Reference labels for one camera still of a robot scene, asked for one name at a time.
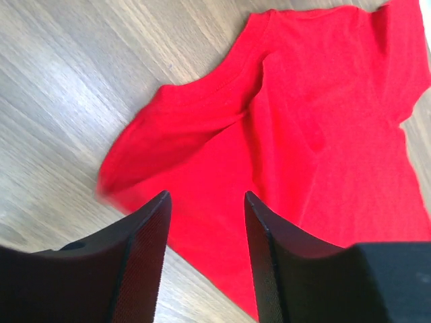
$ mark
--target red fabric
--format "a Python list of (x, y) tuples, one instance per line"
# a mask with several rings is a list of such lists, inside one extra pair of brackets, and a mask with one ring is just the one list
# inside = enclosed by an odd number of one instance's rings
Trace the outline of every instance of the red fabric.
[(169, 190), (169, 245), (257, 318), (248, 190), (339, 246), (430, 240), (399, 128), (430, 80), (417, 0), (252, 14), (215, 71), (158, 90), (98, 192), (132, 212)]

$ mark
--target wood grain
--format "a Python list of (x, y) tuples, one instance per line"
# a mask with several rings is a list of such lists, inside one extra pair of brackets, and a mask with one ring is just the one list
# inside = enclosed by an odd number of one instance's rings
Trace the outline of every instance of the wood grain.
[[(58, 248), (116, 221), (98, 168), (163, 83), (211, 71), (252, 11), (383, 1), (0, 0), (0, 244)], [(431, 208), (431, 92), (404, 124)], [(156, 322), (253, 322), (173, 251)]]

